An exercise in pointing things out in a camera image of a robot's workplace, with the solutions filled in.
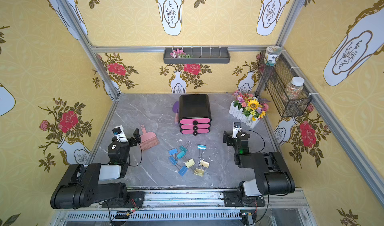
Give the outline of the yellow binder clip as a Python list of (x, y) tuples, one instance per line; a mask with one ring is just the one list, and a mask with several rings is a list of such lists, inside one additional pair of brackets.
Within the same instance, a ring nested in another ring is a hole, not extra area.
[(184, 164), (187, 168), (192, 168), (193, 170), (195, 169), (196, 163), (193, 159), (189, 159), (189, 160), (185, 161)]
[(207, 161), (204, 161), (204, 160), (200, 160), (199, 165), (200, 165), (201, 168), (203, 168), (203, 167), (209, 168), (210, 163), (207, 162)]

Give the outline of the gold binder clip bottom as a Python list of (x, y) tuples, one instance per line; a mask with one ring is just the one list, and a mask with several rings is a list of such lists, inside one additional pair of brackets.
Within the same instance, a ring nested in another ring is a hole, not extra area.
[(199, 168), (196, 168), (196, 169), (194, 170), (194, 174), (197, 175), (197, 176), (200, 176), (200, 177), (203, 177), (203, 176), (204, 176), (204, 173), (205, 173), (205, 171), (202, 170), (202, 169), (199, 169)]

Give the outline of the black pink drawer cabinet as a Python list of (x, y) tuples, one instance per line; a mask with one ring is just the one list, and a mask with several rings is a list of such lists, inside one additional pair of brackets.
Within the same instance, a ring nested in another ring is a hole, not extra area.
[(179, 126), (182, 134), (209, 133), (212, 114), (207, 94), (185, 94), (179, 97)]

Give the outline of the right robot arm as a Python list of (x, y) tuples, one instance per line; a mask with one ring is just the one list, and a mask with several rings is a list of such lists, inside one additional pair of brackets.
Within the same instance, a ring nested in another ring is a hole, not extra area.
[(239, 184), (236, 191), (224, 193), (226, 207), (246, 207), (251, 204), (264, 206), (263, 196), (285, 196), (295, 192), (293, 177), (279, 152), (250, 152), (250, 135), (238, 131), (236, 135), (226, 131), (223, 142), (235, 150), (234, 161), (239, 168), (252, 169), (255, 178)]

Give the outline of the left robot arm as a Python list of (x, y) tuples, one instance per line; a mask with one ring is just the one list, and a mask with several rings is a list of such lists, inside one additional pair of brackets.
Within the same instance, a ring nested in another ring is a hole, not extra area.
[(110, 208), (140, 208), (144, 192), (129, 192), (123, 179), (131, 166), (130, 149), (142, 142), (139, 129), (127, 138), (122, 126), (113, 129), (114, 137), (108, 146), (108, 164), (72, 164), (56, 187), (50, 205), (52, 209), (87, 208), (102, 203)]

